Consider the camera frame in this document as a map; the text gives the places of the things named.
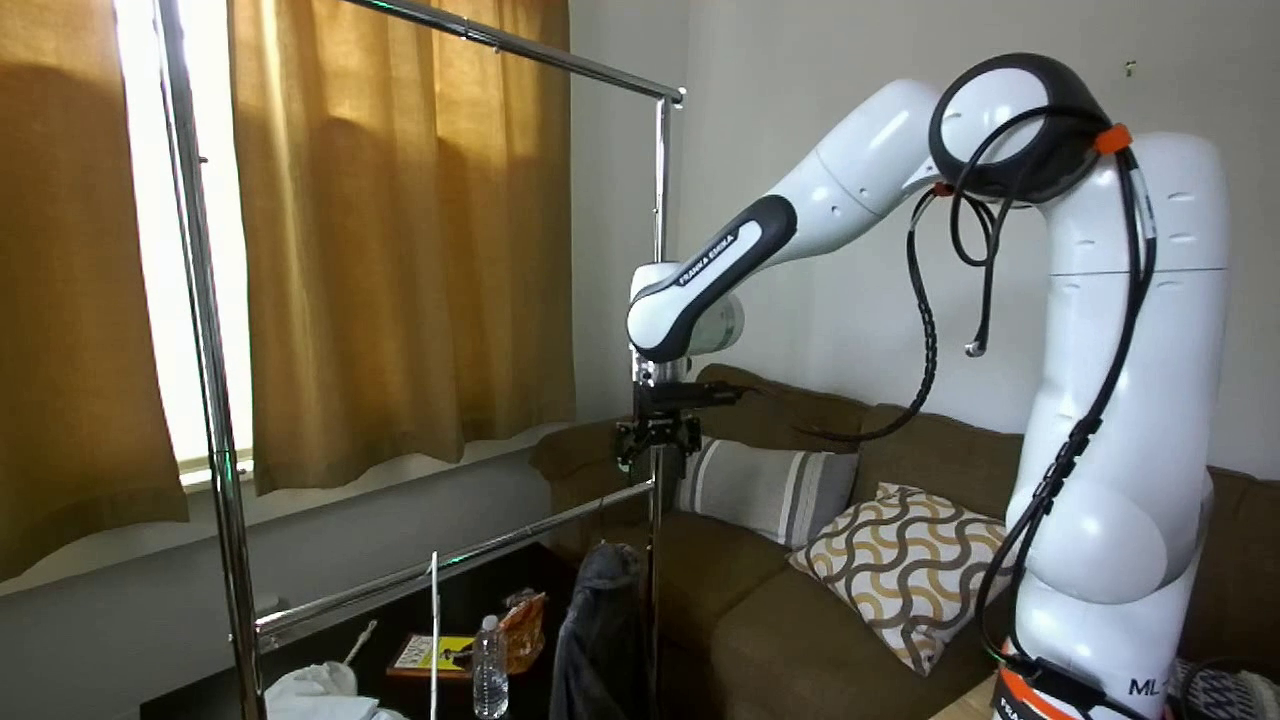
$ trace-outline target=bottle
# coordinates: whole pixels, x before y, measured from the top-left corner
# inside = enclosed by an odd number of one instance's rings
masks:
[[[484,618],[473,643],[473,713],[474,720],[501,720],[506,718],[506,702],[506,638],[494,618]]]

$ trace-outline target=brown curtain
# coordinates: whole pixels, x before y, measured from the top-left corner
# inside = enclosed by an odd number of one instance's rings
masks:
[[[563,0],[437,0],[563,43]],[[261,490],[572,414],[568,83],[346,0],[233,0]]]
[[[0,0],[0,312],[0,580],[180,519],[104,0]]]

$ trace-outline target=brown sofa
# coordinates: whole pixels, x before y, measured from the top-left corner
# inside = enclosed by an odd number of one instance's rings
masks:
[[[699,381],[745,391],[730,407],[699,414],[703,436],[754,447],[834,452],[844,447],[834,436],[885,430],[900,415],[900,407],[770,383],[728,365],[703,369]],[[877,497],[880,479],[904,479],[1001,516],[1016,457],[1019,436],[916,415],[900,433],[856,447],[850,501]],[[556,433],[532,459],[549,475],[556,508],[626,486],[612,465],[612,426]],[[1280,486],[1239,473],[1211,475],[1214,508],[1182,656],[1280,677],[1280,626],[1271,618],[1280,608]],[[928,677],[916,677],[848,604],[794,572],[788,554],[758,533],[695,513],[666,513],[661,529],[661,718],[922,720],[992,671],[985,639],[1001,638],[1001,604],[987,626],[968,626]],[[553,548],[581,556],[592,542],[641,536],[642,503],[624,503],[556,533]]]

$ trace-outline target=metal rack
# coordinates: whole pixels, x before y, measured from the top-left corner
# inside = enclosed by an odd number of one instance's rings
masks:
[[[666,134],[673,111],[684,106],[684,90],[666,90],[453,14],[437,14],[412,0],[352,0],[371,14],[412,19],[431,34],[462,35],[473,43],[510,53],[583,82],[600,82],[637,95],[657,99],[657,165],[650,165],[650,262],[666,262]],[[198,139],[195,139],[195,99],[190,99],[190,75],[183,60],[183,27],[177,0],[155,0],[161,19],[161,56],[163,56],[163,118],[169,118],[169,147],[172,147],[172,186],[180,200],[180,244],[183,244],[183,273],[186,273],[186,295],[190,295],[190,331],[195,331],[195,359],[198,359],[198,406],[205,406],[205,430],[206,430],[206,470],[210,470],[210,501],[215,501],[215,536],[221,536],[221,568],[225,568],[225,604],[229,604],[229,628],[233,628],[233,652],[237,652],[237,679],[239,679],[239,718],[261,720],[264,718],[264,688],[261,688],[261,652],[278,647],[295,638],[309,638],[317,628],[340,626],[346,618],[358,618],[393,598],[421,592],[437,580],[449,580],[473,563],[494,559],[559,523],[572,523],[581,516],[592,516],[600,508],[641,501],[648,497],[648,611],[650,611],[650,652],[657,652],[657,536],[665,516],[665,490],[676,473],[676,447],[657,446],[650,447],[650,475],[642,486],[621,490],[602,501],[542,516],[535,523],[522,523],[517,533],[490,536],[468,554],[437,559],[437,568],[407,568],[336,598],[318,598],[285,611],[255,618],[253,608],[253,568],[249,568],[249,533],[245,533],[245,497],[239,497],[239,473],[237,473],[237,433],[233,433],[233,406],[229,406],[229,372],[225,372],[225,340],[221,340],[221,306],[215,306],[215,280],[210,280],[210,244],[206,244],[206,214],[205,214],[205,180],[198,180]],[[665,383],[676,381],[676,365],[641,365],[630,359],[637,383]]]

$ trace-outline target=window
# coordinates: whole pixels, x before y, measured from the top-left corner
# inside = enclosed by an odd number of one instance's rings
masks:
[[[195,378],[190,306],[183,280],[183,244],[177,226],[177,187],[169,128],[161,106],[161,23],[142,0],[115,0],[127,128],[133,128],[133,186],[151,312],[151,349],[161,369],[163,415],[183,486],[198,486],[205,473],[205,406]],[[239,186],[233,147],[233,83],[229,83],[229,9],[206,0],[180,0],[186,34],[186,73],[195,91],[198,128],[198,175],[206,210],[206,239],[215,265],[221,331],[229,359],[229,397],[237,446],[253,441],[253,381],[249,381],[249,306],[245,306],[245,228],[239,228]]]

